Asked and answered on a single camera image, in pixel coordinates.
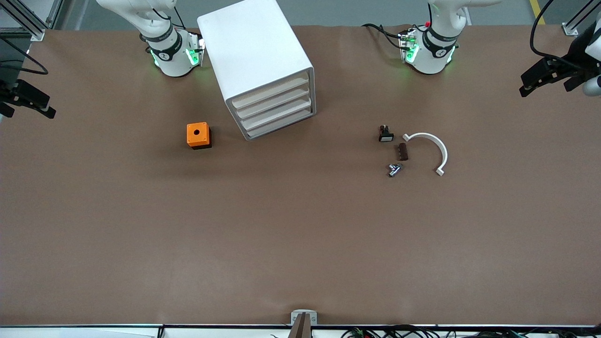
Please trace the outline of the white drawer cabinet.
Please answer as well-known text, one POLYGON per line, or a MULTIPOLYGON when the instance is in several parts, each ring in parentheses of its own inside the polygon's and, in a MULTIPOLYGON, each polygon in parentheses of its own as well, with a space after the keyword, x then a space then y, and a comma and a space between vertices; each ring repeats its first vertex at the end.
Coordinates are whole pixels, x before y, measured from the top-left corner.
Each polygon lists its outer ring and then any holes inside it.
POLYGON ((246 140, 317 114, 314 67, 277 0, 242 0, 197 19, 224 103, 246 140), (231 99, 307 71, 307 84, 236 109, 231 99))

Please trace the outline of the orange box with hole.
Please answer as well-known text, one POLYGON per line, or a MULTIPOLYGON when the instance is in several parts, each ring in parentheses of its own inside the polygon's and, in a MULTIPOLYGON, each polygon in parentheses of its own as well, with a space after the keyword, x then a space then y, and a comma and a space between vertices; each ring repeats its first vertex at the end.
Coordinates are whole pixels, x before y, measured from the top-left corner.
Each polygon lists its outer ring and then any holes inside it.
POLYGON ((206 122, 187 124, 186 141, 193 150, 212 148, 212 129, 206 122))

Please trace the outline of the brown table cover sheet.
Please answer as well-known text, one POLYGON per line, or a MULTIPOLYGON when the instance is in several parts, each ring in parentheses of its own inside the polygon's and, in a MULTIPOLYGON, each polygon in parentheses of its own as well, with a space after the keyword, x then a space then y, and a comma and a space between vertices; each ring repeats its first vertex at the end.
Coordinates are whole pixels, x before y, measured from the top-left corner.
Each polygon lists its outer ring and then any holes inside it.
POLYGON ((0 325, 601 323, 601 98, 522 98, 526 26, 468 27, 436 76, 367 28, 294 32, 317 115, 253 141, 208 61, 166 77, 133 31, 32 44, 57 113, 0 122, 0 325))

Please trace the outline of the aluminium extrusion frame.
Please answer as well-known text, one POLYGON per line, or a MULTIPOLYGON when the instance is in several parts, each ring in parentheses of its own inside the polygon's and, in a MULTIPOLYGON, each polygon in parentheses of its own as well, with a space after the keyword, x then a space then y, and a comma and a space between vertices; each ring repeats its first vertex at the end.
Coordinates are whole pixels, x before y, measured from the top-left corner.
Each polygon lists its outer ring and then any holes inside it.
POLYGON ((562 29, 566 36, 578 36, 588 25, 595 21, 601 11, 601 0, 574 0, 571 4, 581 5, 568 19, 562 21, 562 29))
POLYGON ((52 29, 64 0, 0 0, 0 33, 42 41, 52 29))

